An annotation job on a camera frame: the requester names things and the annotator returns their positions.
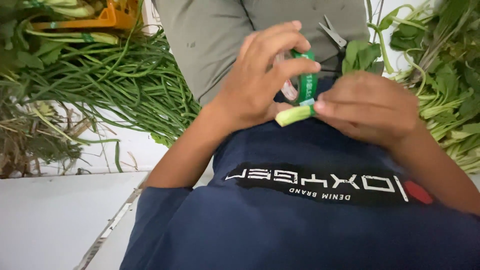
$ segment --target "t-shirt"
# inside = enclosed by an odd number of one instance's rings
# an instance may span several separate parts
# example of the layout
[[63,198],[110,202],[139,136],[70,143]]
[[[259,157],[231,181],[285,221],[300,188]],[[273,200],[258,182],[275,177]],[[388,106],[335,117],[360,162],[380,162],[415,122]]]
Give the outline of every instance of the t-shirt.
[[480,220],[376,146],[268,122],[220,145],[207,186],[146,188],[120,269],[480,269]]

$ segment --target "green tape roll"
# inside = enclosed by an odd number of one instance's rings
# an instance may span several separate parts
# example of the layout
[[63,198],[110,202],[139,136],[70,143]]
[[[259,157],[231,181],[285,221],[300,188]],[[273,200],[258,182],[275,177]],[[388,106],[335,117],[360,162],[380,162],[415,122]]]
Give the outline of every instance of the green tape roll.
[[[291,50],[293,58],[305,57],[312,61],[315,61],[315,55],[311,50],[306,53],[299,53],[296,50]],[[317,90],[317,73],[305,73],[299,76],[299,86],[298,86],[298,97],[295,100],[295,103],[298,103],[300,106],[312,105],[315,100],[313,96]]]

